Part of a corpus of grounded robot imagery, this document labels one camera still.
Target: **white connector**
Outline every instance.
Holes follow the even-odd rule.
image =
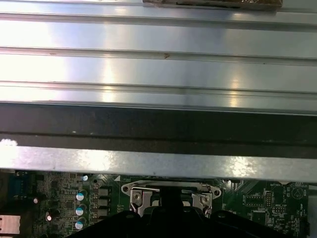
[[[20,216],[0,215],[0,236],[20,234]]]

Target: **metal rail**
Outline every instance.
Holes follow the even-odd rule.
[[[0,101],[315,114],[317,4],[305,4],[0,1]]]
[[[15,170],[241,178],[316,182],[317,160],[175,155],[103,150],[0,146],[1,167]]]

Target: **green circuit board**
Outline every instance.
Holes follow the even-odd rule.
[[[138,180],[207,183],[222,192],[212,201],[212,212],[227,210],[291,237],[306,237],[303,230],[307,227],[302,227],[307,224],[303,222],[308,209],[308,185],[305,183],[118,175],[88,175],[83,180],[83,174],[57,172],[30,172],[24,176],[27,178],[25,193],[30,192],[31,187],[33,192],[47,196],[38,205],[30,238],[43,234],[64,238],[106,216],[129,210],[130,197],[121,191],[121,187]],[[14,193],[21,193],[21,190],[11,191],[9,196]],[[60,215],[47,221],[50,209],[57,209]]]

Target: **chip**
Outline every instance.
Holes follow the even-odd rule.
[[[51,182],[51,187],[52,188],[58,188],[58,182],[57,181],[52,181]]]
[[[73,208],[73,207],[74,207],[74,203],[66,202],[66,208]]]
[[[252,221],[260,224],[265,224],[266,213],[265,212],[252,212]]]
[[[58,231],[58,225],[56,225],[56,224],[52,225],[52,231],[57,232]]]
[[[35,180],[43,181],[44,180],[44,175],[35,175]]]

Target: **capacitor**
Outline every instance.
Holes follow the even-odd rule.
[[[50,222],[51,220],[55,219],[60,215],[60,211],[57,209],[51,209],[46,212],[46,221]]]
[[[87,197],[87,191],[86,190],[80,190],[79,193],[76,195],[76,199],[78,201],[82,201]]]
[[[87,206],[85,204],[80,204],[76,208],[76,215],[77,216],[82,216],[85,213],[86,209],[87,209]]]
[[[84,217],[79,218],[79,220],[75,223],[75,228],[80,230],[83,229],[86,224],[86,219]]]
[[[81,180],[82,181],[87,181],[89,179],[89,176],[87,175],[87,174],[83,174],[82,176],[81,176]]]
[[[38,194],[33,197],[33,203],[39,204],[47,199],[47,196],[45,194]]]

